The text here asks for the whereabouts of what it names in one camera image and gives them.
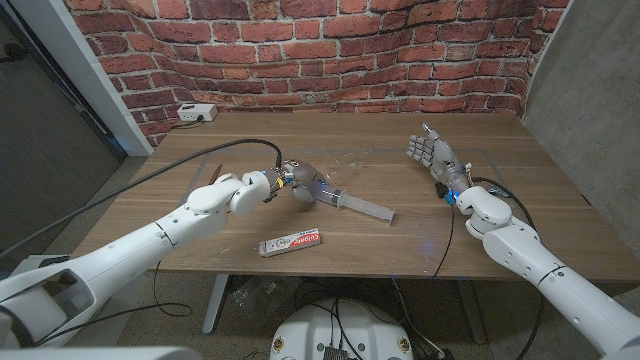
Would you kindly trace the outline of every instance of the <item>electrical outlet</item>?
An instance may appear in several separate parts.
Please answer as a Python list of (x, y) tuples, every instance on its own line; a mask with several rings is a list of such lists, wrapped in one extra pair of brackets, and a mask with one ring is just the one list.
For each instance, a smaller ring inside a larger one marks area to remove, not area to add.
[(200, 115), (203, 121), (213, 121), (218, 115), (218, 109), (213, 104), (182, 104), (178, 109), (178, 116), (182, 121), (195, 121)]

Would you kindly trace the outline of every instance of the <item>robotic arm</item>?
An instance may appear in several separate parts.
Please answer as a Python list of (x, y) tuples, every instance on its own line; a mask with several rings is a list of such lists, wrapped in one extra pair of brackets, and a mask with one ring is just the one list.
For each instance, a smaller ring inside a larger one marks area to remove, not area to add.
[(426, 124), (411, 136), (407, 155), (449, 189), (449, 201), (471, 217), (465, 225), (497, 263), (533, 284), (603, 355), (640, 342), (640, 318), (573, 271), (540, 242), (538, 233), (483, 187), (470, 186), (449, 145)]

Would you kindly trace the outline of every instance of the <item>red brick wall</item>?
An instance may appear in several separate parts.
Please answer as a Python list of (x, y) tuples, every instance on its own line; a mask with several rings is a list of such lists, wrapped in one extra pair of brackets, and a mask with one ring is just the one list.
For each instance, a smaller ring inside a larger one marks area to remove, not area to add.
[(568, 0), (66, 0), (152, 145), (219, 111), (509, 112)]

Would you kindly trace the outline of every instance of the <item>syringe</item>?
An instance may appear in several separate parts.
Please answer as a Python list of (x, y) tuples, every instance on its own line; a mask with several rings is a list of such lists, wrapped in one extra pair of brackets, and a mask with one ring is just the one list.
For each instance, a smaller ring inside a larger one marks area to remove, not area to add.
[(380, 219), (389, 220), (389, 224), (391, 224), (391, 220), (393, 219), (395, 210), (389, 210), (384, 206), (372, 204), (368, 201), (347, 195), (346, 190), (338, 190), (327, 183), (312, 181), (308, 189), (316, 200), (333, 204), (338, 208), (346, 206)]

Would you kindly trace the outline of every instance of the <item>toothpaste box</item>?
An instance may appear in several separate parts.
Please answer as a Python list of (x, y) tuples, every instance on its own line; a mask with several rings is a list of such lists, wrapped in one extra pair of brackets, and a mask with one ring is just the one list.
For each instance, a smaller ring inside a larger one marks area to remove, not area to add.
[(318, 244), (320, 244), (320, 233), (318, 229), (312, 229), (277, 239), (261, 241), (258, 244), (258, 251), (260, 256), (269, 257)]

